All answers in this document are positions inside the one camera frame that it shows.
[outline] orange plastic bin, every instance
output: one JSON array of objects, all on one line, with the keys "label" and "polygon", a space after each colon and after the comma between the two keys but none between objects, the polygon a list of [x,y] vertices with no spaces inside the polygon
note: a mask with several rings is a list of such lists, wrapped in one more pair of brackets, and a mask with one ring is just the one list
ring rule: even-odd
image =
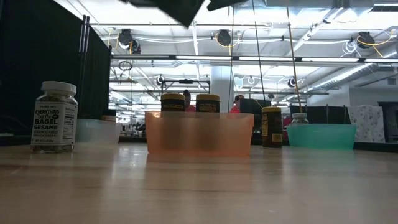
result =
[{"label": "orange plastic bin", "polygon": [[146,112],[148,152],[248,156],[253,114]]}]

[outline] translucent blue container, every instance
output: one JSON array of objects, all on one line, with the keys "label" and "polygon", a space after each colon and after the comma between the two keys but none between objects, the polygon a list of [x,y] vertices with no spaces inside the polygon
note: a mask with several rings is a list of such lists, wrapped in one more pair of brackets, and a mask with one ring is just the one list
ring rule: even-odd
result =
[{"label": "translucent blue container", "polygon": [[289,144],[310,149],[353,149],[356,126],[350,124],[306,124],[288,126]]}]

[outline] table surface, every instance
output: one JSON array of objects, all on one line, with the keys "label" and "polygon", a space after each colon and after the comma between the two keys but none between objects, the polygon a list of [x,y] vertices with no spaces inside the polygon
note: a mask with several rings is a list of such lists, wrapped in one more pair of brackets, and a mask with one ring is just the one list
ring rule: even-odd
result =
[{"label": "table surface", "polygon": [[145,144],[0,147],[0,223],[397,223],[398,154],[252,148],[148,155]]}]

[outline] person in red shirt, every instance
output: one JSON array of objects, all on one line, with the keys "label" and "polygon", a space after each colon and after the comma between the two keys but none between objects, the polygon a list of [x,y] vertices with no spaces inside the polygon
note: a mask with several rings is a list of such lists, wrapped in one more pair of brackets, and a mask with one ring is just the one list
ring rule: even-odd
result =
[{"label": "person in red shirt", "polygon": [[191,93],[188,90],[184,90],[183,95],[185,96],[185,112],[196,112],[195,106],[191,105]]},{"label": "person in red shirt", "polygon": [[241,112],[241,102],[240,100],[244,99],[243,95],[235,96],[234,106],[229,111],[230,113],[240,113]]}]

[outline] glass jar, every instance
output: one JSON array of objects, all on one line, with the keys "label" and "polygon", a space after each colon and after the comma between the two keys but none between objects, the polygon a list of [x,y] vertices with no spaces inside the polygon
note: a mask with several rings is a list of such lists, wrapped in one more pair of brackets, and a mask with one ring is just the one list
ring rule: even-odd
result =
[{"label": "glass jar", "polygon": [[55,81],[42,84],[44,94],[36,99],[32,152],[72,152],[75,143],[78,103],[76,86]]},{"label": "glass jar", "polygon": [[304,124],[310,124],[310,122],[307,120],[307,114],[306,113],[294,113],[293,114],[293,121],[292,121],[292,126],[296,125],[304,125]]}]

